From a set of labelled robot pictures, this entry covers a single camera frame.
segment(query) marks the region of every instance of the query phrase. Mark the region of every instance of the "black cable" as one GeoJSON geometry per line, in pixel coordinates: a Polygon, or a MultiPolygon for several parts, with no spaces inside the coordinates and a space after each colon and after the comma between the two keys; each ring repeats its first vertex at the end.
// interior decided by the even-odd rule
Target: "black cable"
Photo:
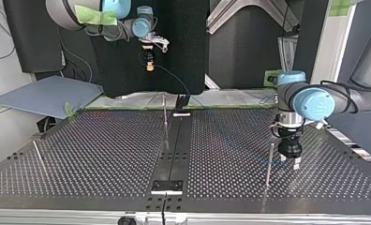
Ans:
{"type": "Polygon", "coordinates": [[[14,53],[14,51],[15,51],[15,48],[14,48],[14,46],[13,46],[13,49],[11,50],[11,52],[8,53],[8,54],[6,54],[6,55],[4,55],[4,56],[1,56],[1,57],[0,57],[0,60],[1,60],[1,59],[4,59],[4,58],[8,58],[9,56],[11,56],[11,55],[14,53]]]}
{"type": "Polygon", "coordinates": [[[361,86],[361,87],[350,86],[350,85],[347,85],[347,84],[345,84],[345,83],[340,83],[340,82],[331,82],[331,81],[321,81],[320,83],[321,83],[321,84],[329,83],[329,84],[333,84],[333,85],[337,85],[337,86],[341,86],[341,87],[347,87],[347,88],[349,88],[350,90],[354,90],[354,91],[360,91],[360,92],[371,92],[371,87],[362,86],[362,85],[360,85],[360,84],[359,84],[359,86],[361,86]]]}
{"type": "Polygon", "coordinates": [[[286,22],[286,17],[288,15],[288,10],[289,10],[289,6],[287,6],[286,7],[286,10],[285,10],[284,21],[282,22],[282,38],[281,38],[281,42],[282,42],[282,57],[283,57],[285,71],[288,71],[288,66],[287,66],[286,57],[285,57],[285,47],[284,47],[285,22],[286,22]]]}
{"type": "Polygon", "coordinates": [[[86,73],[84,72],[84,70],[81,67],[79,67],[76,63],[72,62],[69,59],[66,59],[66,62],[68,62],[69,65],[71,65],[71,67],[72,67],[73,74],[74,74],[74,76],[73,76],[74,79],[75,79],[75,75],[77,75],[82,81],[87,82],[86,73]],[[83,76],[81,76],[80,73],[74,68],[78,69],[82,73],[83,76]]]}

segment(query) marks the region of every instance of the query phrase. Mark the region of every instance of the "metal bracket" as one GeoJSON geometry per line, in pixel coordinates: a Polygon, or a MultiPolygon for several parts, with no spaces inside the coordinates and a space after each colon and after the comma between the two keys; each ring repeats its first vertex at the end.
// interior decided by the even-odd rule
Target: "metal bracket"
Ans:
{"type": "MultiPolygon", "coordinates": [[[[241,8],[255,6],[264,9],[280,26],[283,25],[288,4],[285,0],[222,0],[211,13],[207,22],[209,34],[214,34],[226,21],[228,21],[241,8]]],[[[285,30],[291,31],[299,21],[293,12],[288,9],[285,20],[285,30]]]]}
{"type": "Polygon", "coordinates": [[[220,87],[217,85],[217,83],[215,83],[207,74],[205,74],[205,85],[209,87],[210,90],[220,90],[220,87]]]}
{"type": "Polygon", "coordinates": [[[154,181],[151,189],[153,195],[182,195],[183,181],[154,181]]]}

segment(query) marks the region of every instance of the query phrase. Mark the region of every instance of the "metal frame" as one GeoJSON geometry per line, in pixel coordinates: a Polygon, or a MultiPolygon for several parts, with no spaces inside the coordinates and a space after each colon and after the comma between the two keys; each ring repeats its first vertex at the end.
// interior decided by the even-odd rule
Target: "metal frame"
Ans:
{"type": "MultiPolygon", "coordinates": [[[[0,224],[116,224],[121,217],[139,224],[162,224],[160,213],[110,211],[0,210],[0,224]]],[[[320,214],[182,214],[166,213],[170,224],[371,224],[371,216],[320,214]]]]}
{"type": "Polygon", "coordinates": [[[322,26],[311,84],[320,83],[322,80],[337,82],[357,7],[357,5],[351,6],[347,16],[332,17],[329,15],[331,6],[332,1],[328,4],[322,26]]]}
{"type": "MultiPolygon", "coordinates": [[[[280,26],[283,25],[288,4],[285,0],[222,0],[211,13],[207,21],[209,34],[214,34],[237,11],[245,7],[260,7],[264,9],[280,26]]],[[[299,21],[293,12],[288,9],[285,30],[291,31],[299,21]]]]}

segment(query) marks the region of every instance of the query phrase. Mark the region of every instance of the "end effector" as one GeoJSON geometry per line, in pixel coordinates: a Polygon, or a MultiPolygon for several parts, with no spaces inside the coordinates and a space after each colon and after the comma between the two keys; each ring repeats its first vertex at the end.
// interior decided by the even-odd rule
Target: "end effector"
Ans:
{"type": "Polygon", "coordinates": [[[299,143],[304,125],[310,122],[325,123],[324,119],[334,112],[335,101],[324,89],[306,83],[302,71],[280,74],[278,81],[278,110],[274,126],[282,140],[278,151],[286,158],[299,158],[303,148],[299,143]]]}
{"type": "MultiPolygon", "coordinates": [[[[371,75],[364,74],[366,81],[371,75]]],[[[302,71],[280,74],[277,81],[279,114],[275,119],[278,132],[273,132],[282,139],[279,153],[286,158],[301,156],[303,148],[299,140],[307,123],[318,122],[321,128],[333,113],[371,112],[371,86],[356,83],[355,78],[351,78],[351,84],[322,81],[310,85],[302,71]]]]}

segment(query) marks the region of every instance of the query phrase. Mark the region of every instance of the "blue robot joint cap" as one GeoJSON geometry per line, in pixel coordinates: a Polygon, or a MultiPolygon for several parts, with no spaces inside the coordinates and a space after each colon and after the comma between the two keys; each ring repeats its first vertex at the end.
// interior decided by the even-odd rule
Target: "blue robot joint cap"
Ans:
{"type": "Polygon", "coordinates": [[[305,73],[298,70],[282,72],[278,77],[278,85],[305,81],[305,73]]]}
{"type": "Polygon", "coordinates": [[[297,93],[292,107],[303,118],[319,122],[334,112],[335,101],[329,92],[312,87],[297,93]]]}

